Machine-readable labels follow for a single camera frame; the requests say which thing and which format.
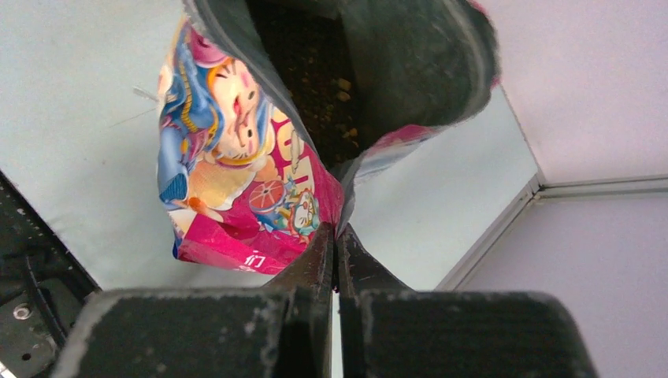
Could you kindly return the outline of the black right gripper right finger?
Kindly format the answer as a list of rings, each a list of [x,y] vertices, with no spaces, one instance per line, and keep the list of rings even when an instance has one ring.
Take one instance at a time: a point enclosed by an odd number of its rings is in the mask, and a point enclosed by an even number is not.
[[[346,377],[595,377],[576,322],[537,291],[416,291],[352,228],[336,242]]]

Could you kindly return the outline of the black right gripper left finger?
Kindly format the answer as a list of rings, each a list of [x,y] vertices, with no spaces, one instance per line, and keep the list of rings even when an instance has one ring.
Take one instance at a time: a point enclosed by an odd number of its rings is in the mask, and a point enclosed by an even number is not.
[[[104,291],[55,377],[328,377],[334,228],[260,287]]]

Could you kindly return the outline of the colourful cat food bag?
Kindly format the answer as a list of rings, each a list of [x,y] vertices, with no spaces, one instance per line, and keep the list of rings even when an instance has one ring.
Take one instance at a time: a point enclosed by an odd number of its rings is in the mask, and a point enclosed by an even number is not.
[[[185,1],[161,69],[158,192],[182,261],[273,275],[321,224],[343,228],[354,189],[422,142],[477,115],[499,76],[492,22],[473,1]],[[329,22],[361,108],[362,151],[325,165],[280,74],[305,31]]]

